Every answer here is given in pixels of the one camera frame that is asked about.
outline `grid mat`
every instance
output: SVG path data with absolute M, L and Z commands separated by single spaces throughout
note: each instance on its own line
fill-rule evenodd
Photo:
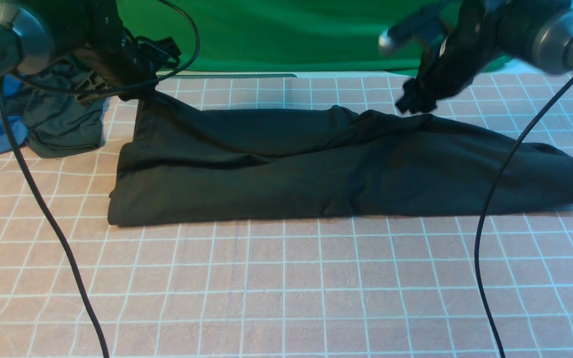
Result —
M 482 75 L 436 114 L 516 138 L 569 78 Z M 395 113 L 403 77 L 168 80 L 202 109 Z M 136 105 L 112 99 L 101 150 L 24 149 L 70 239 L 111 355 L 497 357 L 473 272 L 477 218 L 218 222 L 117 229 L 106 220 Z M 573 88 L 529 141 L 573 156 Z M 510 358 L 573 358 L 573 209 L 492 217 L 489 305 Z M 0 357 L 100 356 L 68 262 L 14 158 L 0 156 Z

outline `robotic arm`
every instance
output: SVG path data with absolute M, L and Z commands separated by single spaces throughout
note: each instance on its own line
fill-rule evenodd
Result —
M 424 48 L 417 77 L 396 102 L 402 113 L 433 111 L 502 54 L 551 75 L 573 70 L 571 0 L 463 0 L 457 27 L 439 18 L 447 4 L 426 6 L 380 35 L 384 55 L 412 39 Z
M 11 71 L 34 75 L 75 54 L 93 70 L 78 90 L 134 86 L 155 80 L 157 70 L 169 57 L 180 56 L 171 38 L 158 43 L 145 39 L 145 43 L 150 47 L 143 47 L 123 27 L 116 0 L 0 2 L 0 77 Z M 154 90 L 152 84 L 120 97 L 141 99 Z M 78 99 L 85 102 L 99 97 L 107 95 Z

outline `table surface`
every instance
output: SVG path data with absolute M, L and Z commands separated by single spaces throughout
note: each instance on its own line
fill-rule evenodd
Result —
M 568 77 L 495 74 L 436 114 L 516 138 Z M 395 113 L 403 77 L 168 80 L 201 109 Z M 473 272 L 475 217 L 107 224 L 134 102 L 108 101 L 107 144 L 24 149 L 69 238 L 114 357 L 497 357 Z M 573 88 L 530 141 L 573 156 Z M 492 217 L 481 249 L 510 358 L 573 358 L 573 210 Z M 61 245 L 14 158 L 0 156 L 0 357 L 100 356 Z

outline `black cable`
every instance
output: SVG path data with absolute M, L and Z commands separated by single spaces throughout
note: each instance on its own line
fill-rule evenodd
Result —
M 34 178 L 30 173 L 30 169 L 23 158 L 23 154 L 21 154 L 21 150 L 19 149 L 19 145 L 16 143 L 16 138 L 14 137 L 14 132 L 10 126 L 10 122 L 8 120 L 8 116 L 6 113 L 6 109 L 4 108 L 4 78 L 0 79 L 0 117 L 1 122 L 4 127 L 4 131 L 6 132 L 6 137 L 10 142 L 10 146 L 12 147 L 12 152 L 14 153 L 14 157 L 16 161 L 19 163 L 19 167 L 21 168 L 21 172 L 23 172 L 23 176 L 25 177 L 25 181 L 28 183 L 30 187 L 30 191 L 32 191 L 32 195 L 34 195 L 34 199 L 36 199 L 37 204 L 39 204 L 39 208 L 45 215 L 46 219 L 54 229 L 54 232 L 57 234 L 57 238 L 59 238 L 59 242 L 63 246 L 63 250 L 66 252 L 66 256 L 68 257 L 68 261 L 70 261 L 70 267 L 72 268 L 72 274 L 75 276 L 75 281 L 77 282 L 77 287 L 79 289 L 79 293 L 81 294 L 81 299 L 84 302 L 84 306 L 86 307 L 86 311 L 90 316 L 90 321 L 96 330 L 96 335 L 98 336 L 98 342 L 100 343 L 100 349 L 103 353 L 103 358 L 109 358 L 109 350 L 107 349 L 107 342 L 105 341 L 105 336 L 103 335 L 103 330 L 100 327 L 100 323 L 98 322 L 98 318 L 94 313 L 94 309 L 92 304 L 90 303 L 90 299 L 86 293 L 86 286 L 84 285 L 84 281 L 81 277 L 81 272 L 79 272 L 79 267 L 77 265 L 77 261 L 75 260 L 75 255 L 70 249 L 70 244 L 68 244 L 68 240 L 66 240 L 66 236 L 61 231 L 61 227 L 57 224 L 57 220 L 55 220 L 54 216 L 48 209 L 46 202 L 43 200 L 41 193 L 39 192 L 39 188 L 37 188 L 36 183 L 34 182 Z
M 104 95 L 104 96 L 105 95 L 107 95 L 107 96 L 121 95 L 122 93 L 125 93 L 126 91 L 134 91 L 134 90 L 138 90 L 141 88 L 146 88 L 148 86 L 156 85 L 163 80 L 170 79 L 171 77 L 173 77 L 173 76 L 177 75 L 178 73 L 189 68 L 189 66 L 191 66 L 194 63 L 194 61 L 196 61 L 196 58 L 198 57 L 198 52 L 200 52 L 200 35 L 198 35 L 198 27 L 196 26 L 196 23 L 193 21 L 191 16 L 189 16 L 189 14 L 187 14 L 184 10 L 182 10 L 180 7 L 172 4 L 171 2 L 168 2 L 168 0 L 157 0 L 157 1 L 161 2 L 162 4 L 164 4 L 170 8 L 172 8 L 173 10 L 182 14 L 182 16 L 184 16 L 184 18 L 187 19 L 187 21 L 189 22 L 189 25 L 191 25 L 191 29 L 193 30 L 195 43 L 196 43 L 196 48 L 194 49 L 193 55 L 191 56 L 189 61 L 187 61 L 187 63 L 185 63 L 184 65 L 182 65 L 178 68 L 175 68 L 175 70 L 171 71 L 170 73 L 168 73 L 164 76 L 158 77 L 157 79 L 154 79 L 154 80 L 145 81 L 141 84 L 134 84 L 134 85 L 124 86 L 122 88 L 107 89 L 107 90 L 64 90 L 64 89 L 58 89 L 58 88 L 51 88 L 49 86 L 43 86 L 41 84 L 37 84 L 33 81 L 30 81 L 17 72 L 10 73 L 10 75 L 12 77 L 18 79 L 23 84 L 26 84 L 27 86 L 32 86 L 36 89 L 40 89 L 40 90 L 44 90 L 44 91 L 52 91 L 54 93 L 71 94 L 71 95 Z
M 556 104 L 556 102 L 559 101 L 560 97 L 562 97 L 567 92 L 567 90 L 569 90 L 571 88 L 571 86 L 573 86 L 573 77 L 563 86 L 563 88 L 561 88 L 554 95 L 554 97 L 552 97 L 552 99 L 548 102 L 548 104 L 546 104 L 543 107 L 543 109 L 541 109 L 541 111 L 539 111 L 539 114 L 537 114 L 532 119 L 532 122 L 530 122 L 530 124 L 528 124 L 527 127 L 525 127 L 525 130 L 523 130 L 523 132 L 521 133 L 519 138 L 516 140 L 516 143 L 514 143 L 514 147 L 512 147 L 509 154 L 507 155 L 507 158 L 505 158 L 503 165 L 501 166 L 500 170 L 498 171 L 498 173 L 496 175 L 496 179 L 492 183 L 492 186 L 489 190 L 489 193 L 487 194 L 487 198 L 486 198 L 485 203 L 483 204 L 483 209 L 481 211 L 481 215 L 479 218 L 479 226 L 477 226 L 477 236 L 475 237 L 475 274 L 477 276 L 477 285 L 479 287 L 479 294 L 480 294 L 481 300 L 483 302 L 483 308 L 485 309 L 485 312 L 487 315 L 487 320 L 489 321 L 489 325 L 492 328 L 492 334 L 494 335 L 494 340 L 496 341 L 496 347 L 498 348 L 498 353 L 500 354 L 501 358 L 505 358 L 505 351 L 503 351 L 503 344 L 501 343 L 501 338 L 498 335 L 498 330 L 496 330 L 496 325 L 494 323 L 494 319 L 492 318 L 492 313 L 489 310 L 489 305 L 487 304 L 487 298 L 486 298 L 485 290 L 483 289 L 483 282 L 481 280 L 481 271 L 480 271 L 480 263 L 479 263 L 479 248 L 480 248 L 480 243 L 481 243 L 481 234 L 483 232 L 483 223 L 485 222 L 485 218 L 487 215 L 487 209 L 489 208 L 489 204 L 492 200 L 492 196 L 494 195 L 496 187 L 498 186 L 498 182 L 500 181 L 501 176 L 503 175 L 503 172 L 505 171 L 505 168 L 510 163 L 510 160 L 512 159 L 512 157 L 516 153 L 516 150 L 518 149 L 519 145 L 521 145 L 521 143 L 523 143 L 523 140 L 525 140 L 525 137 L 528 134 L 530 134 L 530 132 L 532 131 L 534 126 L 537 123 L 539 123 L 541 118 L 543 118 L 543 116 L 546 113 L 548 113 L 550 108 L 552 108 L 552 106 L 554 104 Z

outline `dark green garment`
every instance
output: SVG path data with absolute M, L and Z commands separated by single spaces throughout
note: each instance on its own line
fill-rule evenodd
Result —
M 478 215 L 514 140 L 433 115 L 198 111 L 158 93 L 121 149 L 108 219 L 143 226 L 360 215 Z M 573 204 L 573 158 L 522 145 L 491 214 Z
M 73 89 L 87 77 L 87 69 L 68 58 L 28 79 L 51 88 Z M 100 148 L 103 106 L 104 100 L 84 106 L 73 95 L 26 85 L 6 100 L 8 114 L 22 116 L 23 124 L 28 127 L 25 144 L 41 158 L 74 156 Z

